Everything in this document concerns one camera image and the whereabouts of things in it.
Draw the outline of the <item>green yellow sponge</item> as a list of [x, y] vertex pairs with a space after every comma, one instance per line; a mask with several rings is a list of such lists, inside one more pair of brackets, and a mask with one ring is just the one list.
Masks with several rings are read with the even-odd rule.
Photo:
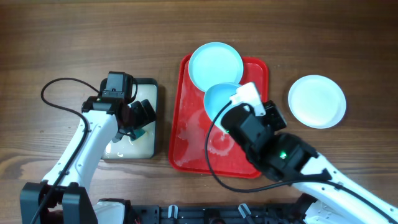
[[145, 131], [143, 129], [135, 129], [132, 133], [131, 133], [131, 137], [130, 137], [130, 141], [135, 141], [137, 139], [139, 139], [140, 137], [142, 137], [143, 135], [145, 135]]

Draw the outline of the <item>light blue plate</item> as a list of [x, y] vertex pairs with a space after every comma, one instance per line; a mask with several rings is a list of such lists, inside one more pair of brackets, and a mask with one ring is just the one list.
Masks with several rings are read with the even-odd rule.
[[210, 87], [204, 95], [203, 104], [211, 121], [214, 120], [220, 110], [230, 101], [230, 96], [236, 94], [240, 84], [219, 83]]

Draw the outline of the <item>pale green plate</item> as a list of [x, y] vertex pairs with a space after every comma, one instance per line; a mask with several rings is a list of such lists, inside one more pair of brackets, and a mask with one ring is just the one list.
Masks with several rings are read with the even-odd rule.
[[232, 46], [210, 42], [194, 51], [188, 63], [192, 83], [201, 91], [220, 83], [238, 84], [244, 71], [243, 59]]

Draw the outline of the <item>white plate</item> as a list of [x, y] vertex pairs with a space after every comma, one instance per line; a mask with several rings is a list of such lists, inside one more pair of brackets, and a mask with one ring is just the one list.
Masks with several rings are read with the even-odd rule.
[[315, 129], [336, 126], [346, 113], [346, 97], [342, 89], [321, 75], [299, 78], [290, 87], [287, 101], [295, 118]]

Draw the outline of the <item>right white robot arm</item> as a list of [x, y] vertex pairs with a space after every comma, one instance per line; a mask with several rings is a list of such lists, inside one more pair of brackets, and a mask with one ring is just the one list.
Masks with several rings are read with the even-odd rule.
[[281, 132], [283, 117], [271, 101], [261, 101], [253, 83], [237, 88], [230, 100], [222, 126], [275, 187], [291, 185], [316, 199], [307, 223], [318, 218], [322, 206], [333, 211], [324, 218], [329, 223], [397, 223], [396, 207], [347, 178], [298, 136]]

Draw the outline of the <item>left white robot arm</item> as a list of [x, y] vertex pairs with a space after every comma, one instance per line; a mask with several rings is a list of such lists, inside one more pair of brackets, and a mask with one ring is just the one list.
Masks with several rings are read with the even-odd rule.
[[92, 205], [88, 189], [106, 146], [132, 138], [155, 121], [155, 110], [149, 100], [91, 96], [79, 117], [80, 127], [57, 164], [41, 182], [23, 187], [23, 223], [129, 223], [129, 200], [106, 198]]

